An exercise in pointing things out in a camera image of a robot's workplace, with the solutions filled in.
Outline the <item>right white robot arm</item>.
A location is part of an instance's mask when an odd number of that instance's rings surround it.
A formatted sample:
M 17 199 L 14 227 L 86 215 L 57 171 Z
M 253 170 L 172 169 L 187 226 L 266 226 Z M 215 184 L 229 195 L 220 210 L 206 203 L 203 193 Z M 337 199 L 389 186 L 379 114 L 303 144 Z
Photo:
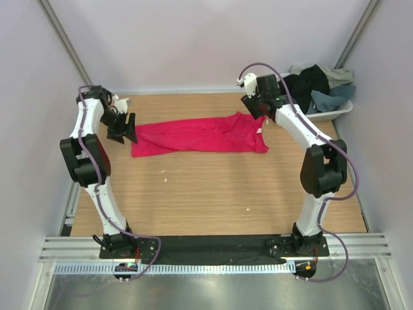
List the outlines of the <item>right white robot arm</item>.
M 241 100 L 249 113 L 254 118 L 265 116 L 284 128 L 305 152 L 299 178 L 306 196 L 293 224 L 290 246 L 297 255 L 310 256 L 322 244 L 323 220 L 330 201 L 347 180 L 347 146 L 312 124 L 278 83 L 274 74 L 249 73 L 237 80 L 245 91 Z

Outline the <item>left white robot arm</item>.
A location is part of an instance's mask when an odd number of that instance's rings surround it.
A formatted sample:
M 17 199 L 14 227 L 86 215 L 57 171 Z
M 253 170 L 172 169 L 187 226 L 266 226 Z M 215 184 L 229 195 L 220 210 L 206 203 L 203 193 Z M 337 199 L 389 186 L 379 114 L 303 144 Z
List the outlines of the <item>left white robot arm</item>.
M 128 100 L 121 99 L 101 85 L 79 87 L 77 119 L 70 136 L 59 142 L 73 182 L 88 193 L 102 221 L 103 235 L 93 235 L 102 258 L 130 258 L 137 252 L 132 230 L 117 205 L 110 176 L 109 157 L 98 137 L 99 126 L 107 128 L 107 139 L 123 144 L 137 142 L 134 113 Z

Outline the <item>pink red t shirt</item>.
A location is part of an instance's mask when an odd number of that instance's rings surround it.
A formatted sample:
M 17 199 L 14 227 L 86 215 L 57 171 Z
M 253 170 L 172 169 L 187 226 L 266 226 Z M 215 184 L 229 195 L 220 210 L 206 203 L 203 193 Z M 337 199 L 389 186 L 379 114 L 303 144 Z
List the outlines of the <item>pink red t shirt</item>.
M 137 125 L 137 143 L 131 156 L 141 158 L 173 152 L 266 153 L 262 126 L 265 117 L 254 119 L 236 112 L 216 118 L 196 118 Z

